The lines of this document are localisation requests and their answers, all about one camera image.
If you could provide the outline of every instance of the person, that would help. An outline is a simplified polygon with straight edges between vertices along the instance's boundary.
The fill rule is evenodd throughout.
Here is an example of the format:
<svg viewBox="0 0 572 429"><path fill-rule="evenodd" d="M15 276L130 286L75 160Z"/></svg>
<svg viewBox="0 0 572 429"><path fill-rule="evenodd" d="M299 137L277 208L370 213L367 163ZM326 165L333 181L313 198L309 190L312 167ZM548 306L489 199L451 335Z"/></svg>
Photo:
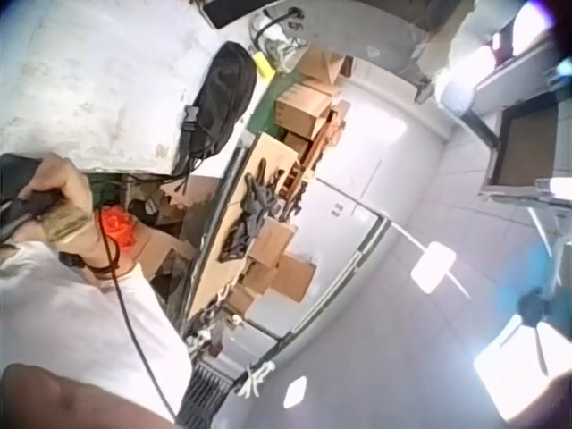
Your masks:
<svg viewBox="0 0 572 429"><path fill-rule="evenodd" d="M49 189L92 213L88 180L69 160L46 157L21 197ZM99 272L110 265L105 240L94 221L56 246ZM13 243L0 249L0 427L173 427L128 333L111 274L97 273L98 286L87 283L58 261L36 222L22 226ZM110 249L120 251L113 243ZM115 271L136 338L176 414L191 376L187 347L139 265L121 252Z"/></svg>

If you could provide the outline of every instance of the white cable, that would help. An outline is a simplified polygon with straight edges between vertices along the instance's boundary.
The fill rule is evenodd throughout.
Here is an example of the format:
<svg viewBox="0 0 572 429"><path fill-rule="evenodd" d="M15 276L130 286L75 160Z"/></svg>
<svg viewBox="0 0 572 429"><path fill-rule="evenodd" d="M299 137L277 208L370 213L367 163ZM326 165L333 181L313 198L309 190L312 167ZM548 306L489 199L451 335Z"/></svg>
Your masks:
<svg viewBox="0 0 572 429"><path fill-rule="evenodd" d="M240 317L239 315L232 315L232 324L234 326L240 326L243 322L244 319L242 317Z"/></svg>
<svg viewBox="0 0 572 429"><path fill-rule="evenodd" d="M222 289L216 292L216 301L221 302L228 298L229 294L231 293L232 285L230 283L226 283Z"/></svg>
<svg viewBox="0 0 572 429"><path fill-rule="evenodd" d="M207 341L212 339L211 329L213 329L213 326L201 329L196 337L187 337L185 342L187 344L187 351L189 354L195 353L197 350L203 347Z"/></svg>
<svg viewBox="0 0 572 429"><path fill-rule="evenodd" d="M254 394L256 398L260 396L258 392L258 385L262 384L265 378L276 369L274 362L264 362L255 372L252 372L252 368L249 366L247 368L248 378L242 385L237 396L247 400L250 395Z"/></svg>

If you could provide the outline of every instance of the cardboard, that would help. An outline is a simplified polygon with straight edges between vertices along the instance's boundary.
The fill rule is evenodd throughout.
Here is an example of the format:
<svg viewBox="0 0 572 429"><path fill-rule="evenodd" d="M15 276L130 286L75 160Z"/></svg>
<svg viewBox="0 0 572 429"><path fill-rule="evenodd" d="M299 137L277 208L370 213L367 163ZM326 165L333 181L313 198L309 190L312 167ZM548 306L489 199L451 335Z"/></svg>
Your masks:
<svg viewBox="0 0 572 429"><path fill-rule="evenodd" d="M289 181L281 189L280 196L290 203L298 194L302 186L307 186L315 178L315 171L310 167L295 166L290 170Z"/></svg>
<svg viewBox="0 0 572 429"><path fill-rule="evenodd" d="M285 253L271 288L296 302L302 302L314 278L316 266L292 254Z"/></svg>
<svg viewBox="0 0 572 429"><path fill-rule="evenodd" d="M336 120L340 122L344 121L350 107L351 103L346 100L341 100L337 105L333 106L332 110L337 114Z"/></svg>
<svg viewBox="0 0 572 429"><path fill-rule="evenodd" d="M306 79L302 81L302 85L320 91L327 96L336 98L341 93L341 88L335 85L330 85L329 83L321 82L316 79Z"/></svg>
<svg viewBox="0 0 572 429"><path fill-rule="evenodd" d="M190 175L186 179L187 189L183 193L185 187L179 188L183 180L165 183L161 186L161 190L172 198L175 205L185 207L191 207L193 204L211 199L221 181L216 177Z"/></svg>
<svg viewBox="0 0 572 429"><path fill-rule="evenodd" d="M146 279L152 279L171 250L185 259L192 259L196 250L187 242L165 232L155 230L144 223L136 222L135 245L127 253L141 265Z"/></svg>
<svg viewBox="0 0 572 429"><path fill-rule="evenodd" d="M204 308L210 300L221 290L225 284L234 284L246 264L246 258L228 262L219 262L218 257L223 249L224 241L229 229L235 224L242 214L240 203L229 204L223 214L223 219L213 246L206 257L205 268L197 285L195 298L190 303L187 315L191 318Z"/></svg>
<svg viewBox="0 0 572 429"><path fill-rule="evenodd" d="M296 151L285 146L274 137L261 132L254 143L254 148L246 162L242 177L238 180L237 187L231 196L230 204L240 203L242 201L247 191L244 176L247 172L256 176L258 166L262 159L266 160L265 183L268 183L277 171L284 170L286 172L278 180L278 186L276 188L280 189L286 180L287 173L296 162L297 156Z"/></svg>
<svg viewBox="0 0 572 429"><path fill-rule="evenodd" d="M248 289L242 286L235 286L226 299L225 305L237 315L244 317L254 300L254 295Z"/></svg>
<svg viewBox="0 0 572 429"><path fill-rule="evenodd" d="M258 262L252 262L242 277L241 284L262 295L270 288L277 273L277 266L268 268Z"/></svg>
<svg viewBox="0 0 572 429"><path fill-rule="evenodd" d="M297 230L294 225L267 218L258 237L253 240L248 256L268 268L275 267Z"/></svg>
<svg viewBox="0 0 572 429"><path fill-rule="evenodd" d="M300 84L292 85L276 100L277 125L306 139L314 139L324 126L332 97Z"/></svg>
<svg viewBox="0 0 572 429"><path fill-rule="evenodd" d="M333 85L340 74L345 58L345 55L335 54L316 46L309 46L296 68L309 78L315 78Z"/></svg>
<svg viewBox="0 0 572 429"><path fill-rule="evenodd" d="M304 159L307 151L310 149L310 142L306 139L297 136L293 132L286 134L283 142L287 147L295 150L298 153L298 159L301 161Z"/></svg>

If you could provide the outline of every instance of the cardboard box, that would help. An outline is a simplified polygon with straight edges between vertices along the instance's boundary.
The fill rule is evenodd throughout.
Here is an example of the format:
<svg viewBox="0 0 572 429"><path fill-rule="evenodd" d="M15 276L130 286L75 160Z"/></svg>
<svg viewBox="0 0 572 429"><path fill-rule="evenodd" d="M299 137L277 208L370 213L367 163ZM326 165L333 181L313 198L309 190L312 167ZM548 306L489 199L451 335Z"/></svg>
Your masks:
<svg viewBox="0 0 572 429"><path fill-rule="evenodd" d="M306 139L314 139L324 126L332 97L300 84L292 85L276 100L277 125Z"/></svg>
<svg viewBox="0 0 572 429"><path fill-rule="evenodd" d="M275 267L297 230L294 225L267 218L258 237L253 240L248 256L268 268Z"/></svg>
<svg viewBox="0 0 572 429"><path fill-rule="evenodd" d="M309 78L333 85L340 74L345 58L345 55L335 54L316 46L309 46L300 58L297 69Z"/></svg>
<svg viewBox="0 0 572 429"><path fill-rule="evenodd" d="M289 132L284 138L284 144L290 149L295 150L298 153L298 159L301 161L310 149L311 143L308 140L297 136L293 132Z"/></svg>
<svg viewBox="0 0 572 429"><path fill-rule="evenodd" d="M165 183L161 186L161 190L172 198L175 205L191 207L193 204L200 203L212 199L221 181L216 177L190 175L187 181L187 187L181 186L182 181L174 181Z"/></svg>
<svg viewBox="0 0 572 429"><path fill-rule="evenodd" d="M316 79L306 79L302 81L302 85L320 91L327 96L336 98L341 93L341 88L335 85L330 85L329 83L321 82Z"/></svg>
<svg viewBox="0 0 572 429"><path fill-rule="evenodd" d="M277 273L278 267L276 266L268 268L258 262L252 262L248 266L241 280L241 284L255 293L262 295L270 288Z"/></svg>
<svg viewBox="0 0 572 429"><path fill-rule="evenodd" d="M278 263L278 271L271 288L296 302L302 302L314 278L316 266L285 253Z"/></svg>
<svg viewBox="0 0 572 429"><path fill-rule="evenodd" d="M250 291L242 286L235 286L232 289L231 295L226 299L226 306L234 311L236 314L244 316L255 297Z"/></svg>
<svg viewBox="0 0 572 429"><path fill-rule="evenodd" d="M135 224L134 234L135 245L127 252L140 263L146 279L153 278L171 250L188 260L192 259L196 252L189 243L150 228L141 222Z"/></svg>
<svg viewBox="0 0 572 429"><path fill-rule="evenodd" d="M351 103L346 100L341 100L337 105L332 106L332 110L337 114L336 120L344 121L350 107Z"/></svg>

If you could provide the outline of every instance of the wooden board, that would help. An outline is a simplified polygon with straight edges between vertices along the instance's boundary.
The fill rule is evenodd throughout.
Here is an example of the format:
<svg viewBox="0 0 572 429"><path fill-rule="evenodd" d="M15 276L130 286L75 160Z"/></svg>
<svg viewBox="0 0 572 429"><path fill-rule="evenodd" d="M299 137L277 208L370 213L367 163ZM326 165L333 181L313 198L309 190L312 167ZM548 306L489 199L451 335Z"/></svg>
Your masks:
<svg viewBox="0 0 572 429"><path fill-rule="evenodd" d="M211 247L205 269L198 283L197 293L192 300L190 308L187 309L188 318L191 318L200 309L204 308L225 284L234 282L235 278L244 269L246 258L223 263L218 260L227 234L240 215L242 215L240 203L230 204L226 207L223 214L223 222L214 238L214 244Z"/></svg>
<svg viewBox="0 0 572 429"><path fill-rule="evenodd" d="M281 179L278 181L277 189L280 189L286 180L288 172L296 162L298 158L298 153L284 145L281 141L278 141L274 137L269 136L263 132L260 133L258 139L255 142L255 147L250 154L249 159L244 167L244 172L242 178L239 180L236 189L232 193L230 199L230 204L239 203L242 201L246 191L247 184L244 181L244 176L247 172L256 175L257 169L262 159L266 160L266 171L265 171L265 182L269 182L273 175L278 170L284 170L285 173L282 175Z"/></svg>

